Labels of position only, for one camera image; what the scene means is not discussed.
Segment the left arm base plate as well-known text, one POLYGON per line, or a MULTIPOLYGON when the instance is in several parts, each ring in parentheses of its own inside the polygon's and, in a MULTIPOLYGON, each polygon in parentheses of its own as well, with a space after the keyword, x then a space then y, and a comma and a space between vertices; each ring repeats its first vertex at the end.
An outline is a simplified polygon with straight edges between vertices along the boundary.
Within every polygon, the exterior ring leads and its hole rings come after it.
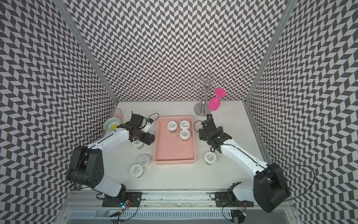
POLYGON ((131 201, 132 208, 138 208, 142 200, 142 192, 127 192, 125 195, 119 195, 117 197, 104 196, 102 207, 119 208, 122 207, 126 200, 131 201))

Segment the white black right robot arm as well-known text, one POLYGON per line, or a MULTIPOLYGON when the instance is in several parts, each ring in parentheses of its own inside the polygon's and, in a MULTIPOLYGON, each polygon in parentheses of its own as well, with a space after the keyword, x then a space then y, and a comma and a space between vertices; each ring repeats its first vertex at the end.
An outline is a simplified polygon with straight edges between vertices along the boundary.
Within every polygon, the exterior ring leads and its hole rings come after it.
POLYGON ((276 163, 268 164, 254 157, 239 146, 233 138, 217 127, 213 116, 201 122, 199 139, 205 141, 211 149, 232 159, 253 181, 252 186, 240 186, 233 183, 227 189, 227 197, 232 205, 241 202, 256 202, 265 212, 271 213, 291 196, 282 168, 276 163))

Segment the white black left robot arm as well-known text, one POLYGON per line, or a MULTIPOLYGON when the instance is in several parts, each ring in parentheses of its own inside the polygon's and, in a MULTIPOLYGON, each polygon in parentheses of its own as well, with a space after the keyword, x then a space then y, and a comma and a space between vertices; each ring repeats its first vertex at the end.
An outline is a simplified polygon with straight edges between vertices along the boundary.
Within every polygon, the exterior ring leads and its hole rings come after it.
POLYGON ((124 185, 105 174, 103 159, 120 144, 129 140, 139 140, 151 145, 155 135, 138 128, 117 128, 92 144, 76 147, 70 159, 67 180, 72 184, 88 186, 107 196, 118 197, 124 185))

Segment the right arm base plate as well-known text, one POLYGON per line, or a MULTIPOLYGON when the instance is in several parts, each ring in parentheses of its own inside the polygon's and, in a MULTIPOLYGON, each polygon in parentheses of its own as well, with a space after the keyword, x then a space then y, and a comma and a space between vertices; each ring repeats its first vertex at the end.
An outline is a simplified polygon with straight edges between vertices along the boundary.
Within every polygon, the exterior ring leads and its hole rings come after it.
POLYGON ((215 202, 216 207, 222 208, 224 206, 231 207, 243 207, 246 205, 249 207, 254 207, 254 203, 250 201, 239 201, 235 196, 229 194, 228 192, 214 192, 210 193, 210 198, 215 202))

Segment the white lid yogurt cup right-near-basket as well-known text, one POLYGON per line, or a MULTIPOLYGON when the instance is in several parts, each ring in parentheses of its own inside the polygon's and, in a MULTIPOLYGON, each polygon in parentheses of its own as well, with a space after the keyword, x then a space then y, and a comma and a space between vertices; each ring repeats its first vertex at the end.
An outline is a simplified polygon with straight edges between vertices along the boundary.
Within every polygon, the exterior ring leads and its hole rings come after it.
POLYGON ((188 129, 182 129, 181 132, 180 132, 180 138, 183 140, 183 141, 188 141, 189 138, 191 137, 191 133, 188 129))

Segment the pink perforated plastic basket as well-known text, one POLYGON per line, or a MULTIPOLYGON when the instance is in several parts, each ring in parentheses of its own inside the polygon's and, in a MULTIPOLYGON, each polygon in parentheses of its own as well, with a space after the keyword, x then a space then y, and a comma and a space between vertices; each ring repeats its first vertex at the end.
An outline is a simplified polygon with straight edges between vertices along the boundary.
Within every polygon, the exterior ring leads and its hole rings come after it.
POLYGON ((194 163, 196 161, 196 152, 193 124, 192 116, 159 117, 153 161, 158 165, 194 163), (190 124, 190 136, 187 141, 183 141, 180 137, 180 123, 184 120, 190 124), (175 133, 172 133, 167 128, 168 123, 171 121, 178 125, 175 133))

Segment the green yogurt cup white lid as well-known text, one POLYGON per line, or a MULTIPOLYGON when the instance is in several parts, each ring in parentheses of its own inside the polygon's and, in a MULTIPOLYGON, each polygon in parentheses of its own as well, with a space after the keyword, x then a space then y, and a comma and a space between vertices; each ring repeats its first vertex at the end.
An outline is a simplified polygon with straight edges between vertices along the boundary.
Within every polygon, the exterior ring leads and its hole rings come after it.
POLYGON ((190 128, 190 122, 187 121, 187 120, 183 120, 181 123, 180 123, 180 128, 182 130, 188 130, 190 128))

